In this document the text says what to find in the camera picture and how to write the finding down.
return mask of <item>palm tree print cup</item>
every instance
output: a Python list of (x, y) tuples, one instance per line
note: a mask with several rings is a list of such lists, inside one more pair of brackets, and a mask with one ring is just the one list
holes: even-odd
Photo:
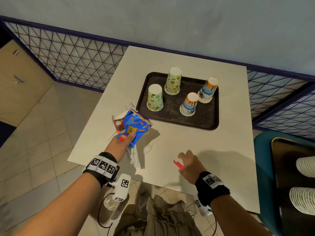
[(159, 111), (163, 108), (162, 87), (159, 84), (151, 84), (148, 88), (147, 107), (151, 111)]
[(189, 93), (183, 104), (179, 107), (181, 114), (184, 116), (192, 116), (195, 114), (199, 95), (196, 93)]
[(208, 78), (207, 82), (199, 90), (199, 102), (209, 103), (212, 100), (212, 96), (215, 93), (216, 88), (219, 85), (219, 80), (215, 77)]
[(168, 76), (164, 90), (170, 95), (175, 95), (179, 93), (180, 90), (180, 80), (181, 80), (181, 69), (177, 67), (172, 67), (168, 71)]

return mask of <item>tray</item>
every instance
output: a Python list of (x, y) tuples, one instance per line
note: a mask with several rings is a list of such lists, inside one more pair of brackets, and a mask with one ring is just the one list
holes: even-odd
[(283, 235), (314, 235), (315, 216), (303, 214), (291, 203), (289, 191), (292, 187), (315, 188), (315, 178), (302, 175), (296, 168), (298, 158), (315, 156), (315, 147), (284, 138), (274, 138), (271, 142), (275, 196), (280, 209)]
[[(180, 113), (179, 107), (182, 105), (187, 94), (198, 93), (204, 85), (205, 80), (181, 77), (180, 91), (177, 95), (169, 95), (165, 92), (167, 74), (152, 72), (144, 81), (142, 91), (136, 106), (136, 110), (146, 116), (161, 122), (168, 122), (187, 127), (194, 127), (204, 130), (214, 130), (219, 125), (219, 88), (216, 89), (212, 100), (209, 103), (198, 102), (196, 112), (192, 116), (184, 116)], [(148, 88), (151, 84), (159, 84), (163, 89), (163, 108), (154, 112), (148, 109)]]

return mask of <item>teal chair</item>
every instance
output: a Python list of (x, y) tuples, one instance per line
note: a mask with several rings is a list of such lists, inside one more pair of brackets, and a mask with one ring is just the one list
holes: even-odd
[(273, 173), (271, 141), (274, 138), (285, 138), (308, 145), (315, 145), (301, 138), (277, 131), (265, 131), (254, 139), (257, 171), (258, 195), (262, 223), (276, 236), (282, 236), (279, 207), (273, 196), (276, 183)]

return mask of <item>wooden cabinet door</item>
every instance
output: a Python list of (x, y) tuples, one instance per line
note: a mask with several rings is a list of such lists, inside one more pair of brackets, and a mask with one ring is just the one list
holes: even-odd
[(0, 120), (17, 127), (52, 84), (49, 75), (11, 40), (0, 49)]

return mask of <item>person's left hand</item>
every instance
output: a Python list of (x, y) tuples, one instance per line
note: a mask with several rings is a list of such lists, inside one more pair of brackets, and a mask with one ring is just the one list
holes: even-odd
[(117, 135), (113, 137), (113, 139), (110, 141), (104, 152), (108, 152), (112, 154), (115, 159), (117, 160), (117, 163), (119, 163), (126, 153), (128, 145), (132, 142), (132, 140), (136, 137), (136, 133), (133, 131), (126, 137), (126, 139), (121, 142), (117, 139)]

